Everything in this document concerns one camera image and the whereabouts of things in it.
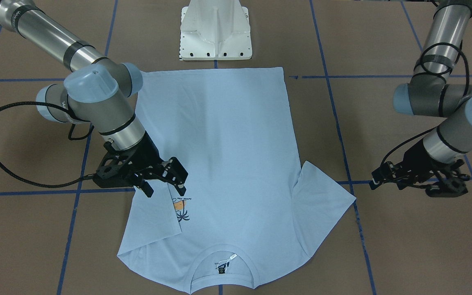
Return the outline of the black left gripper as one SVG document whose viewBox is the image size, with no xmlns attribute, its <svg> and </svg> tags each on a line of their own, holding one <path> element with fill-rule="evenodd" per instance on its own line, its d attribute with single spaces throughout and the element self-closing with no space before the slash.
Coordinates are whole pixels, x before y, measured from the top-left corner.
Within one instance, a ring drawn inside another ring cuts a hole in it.
<svg viewBox="0 0 472 295">
<path fill-rule="evenodd" d="M 459 197 L 468 193 L 470 176 L 461 172 L 462 159 L 438 162 L 427 153 L 423 139 L 414 144 L 403 161 L 385 162 L 372 171 L 371 184 L 397 183 L 399 190 L 407 187 L 425 189 L 429 197 Z"/>
</svg>

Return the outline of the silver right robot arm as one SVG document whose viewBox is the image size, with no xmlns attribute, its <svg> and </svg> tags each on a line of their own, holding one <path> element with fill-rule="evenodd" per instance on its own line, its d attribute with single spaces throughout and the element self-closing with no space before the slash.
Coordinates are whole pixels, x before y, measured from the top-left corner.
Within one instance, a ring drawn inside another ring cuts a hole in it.
<svg viewBox="0 0 472 295">
<path fill-rule="evenodd" d="M 32 0 L 0 0 L 0 27 L 17 32 L 71 71 L 63 84 L 43 88 L 35 101 L 15 102 L 0 112 L 18 106 L 36 106 L 38 112 L 55 123 L 71 128 L 89 123 L 104 140 L 106 154 L 97 170 L 59 187 L 92 180 L 101 188 L 136 187 L 151 197 L 149 180 L 172 185 L 180 196 L 186 192 L 188 172 L 176 157 L 167 161 L 126 101 L 142 89 L 142 72 L 137 66 L 116 63 L 93 45 L 51 19 Z M 49 188 L 18 176 L 0 162 L 11 177 L 37 187 Z"/>
</svg>

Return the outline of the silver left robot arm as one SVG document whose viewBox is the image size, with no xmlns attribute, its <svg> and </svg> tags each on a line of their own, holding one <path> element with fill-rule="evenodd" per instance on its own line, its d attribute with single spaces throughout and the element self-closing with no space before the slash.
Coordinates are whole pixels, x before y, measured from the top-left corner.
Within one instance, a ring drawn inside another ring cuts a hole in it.
<svg viewBox="0 0 472 295">
<path fill-rule="evenodd" d="M 460 170 L 472 150 L 472 84 L 449 84 L 459 59 L 469 70 L 461 47 L 472 18 L 472 0 L 440 0 L 425 47 L 409 83 L 397 86 L 393 107 L 399 113 L 444 118 L 437 127 L 420 133 L 399 163 L 383 158 L 372 172 L 372 190 L 386 183 L 398 189 L 414 187 L 429 197 L 459 197 L 467 193 L 470 176 Z"/>
</svg>

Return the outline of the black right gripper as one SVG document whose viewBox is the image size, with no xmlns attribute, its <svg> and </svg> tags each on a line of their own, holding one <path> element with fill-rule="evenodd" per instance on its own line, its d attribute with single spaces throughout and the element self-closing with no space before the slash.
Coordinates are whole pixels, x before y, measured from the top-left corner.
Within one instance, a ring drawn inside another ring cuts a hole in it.
<svg viewBox="0 0 472 295">
<path fill-rule="evenodd" d="M 147 132 L 129 149 L 116 150 L 109 141 L 105 142 L 104 148 L 107 152 L 93 175 L 93 182 L 98 187 L 136 186 L 151 198 L 154 189 L 146 180 L 157 179 L 172 185 L 179 195 L 185 195 L 188 172 L 176 157 L 163 161 Z"/>
</svg>

